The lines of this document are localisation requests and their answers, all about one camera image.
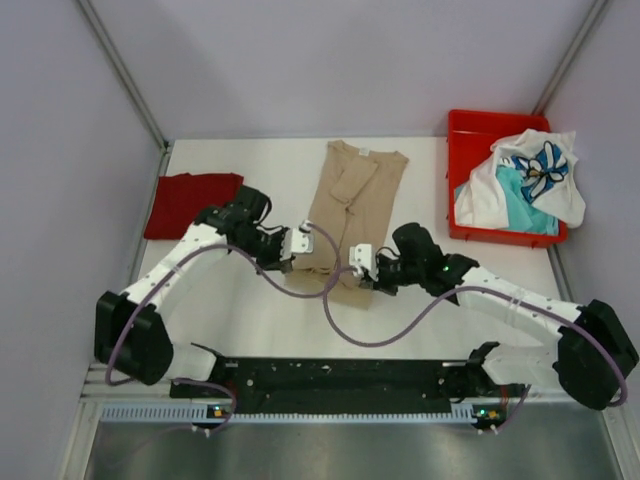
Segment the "beige t-shirt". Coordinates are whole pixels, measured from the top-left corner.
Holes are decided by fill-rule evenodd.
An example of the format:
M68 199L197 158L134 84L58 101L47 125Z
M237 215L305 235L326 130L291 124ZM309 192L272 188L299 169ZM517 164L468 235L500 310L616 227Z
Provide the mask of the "beige t-shirt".
M308 219L329 234L340 256L317 234L313 253L293 262L286 284L304 293L317 293L337 261L348 264L352 246L381 247L408 164L409 159L398 151L377 152L342 140L330 141Z

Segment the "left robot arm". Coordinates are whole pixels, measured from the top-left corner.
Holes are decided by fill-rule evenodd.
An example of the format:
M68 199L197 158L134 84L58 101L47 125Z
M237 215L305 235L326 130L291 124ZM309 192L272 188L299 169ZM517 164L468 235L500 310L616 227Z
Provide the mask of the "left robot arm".
M267 230L261 219L271 202L243 186L223 206L207 206L185 234L147 274L120 293L105 292L96 304L94 355L105 364L105 381L154 385L162 379L187 378L205 396L226 387L227 374L214 353L192 342L171 338L167 322L189 291L230 252L244 253L263 270L283 270L294 256L294 230Z

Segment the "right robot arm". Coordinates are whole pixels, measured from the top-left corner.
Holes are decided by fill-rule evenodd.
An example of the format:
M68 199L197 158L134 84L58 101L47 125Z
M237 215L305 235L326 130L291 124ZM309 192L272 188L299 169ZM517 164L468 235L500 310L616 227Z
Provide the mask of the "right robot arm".
M534 346L487 342L469 359L469 388L487 396L501 385L561 389L593 410L628 398L627 378L639 354L614 309L600 300L576 304L524 289L461 254L445 254L417 223L397 228L396 255L370 244L351 247L348 261L363 288L396 295L419 286L436 301L492 317L536 340Z

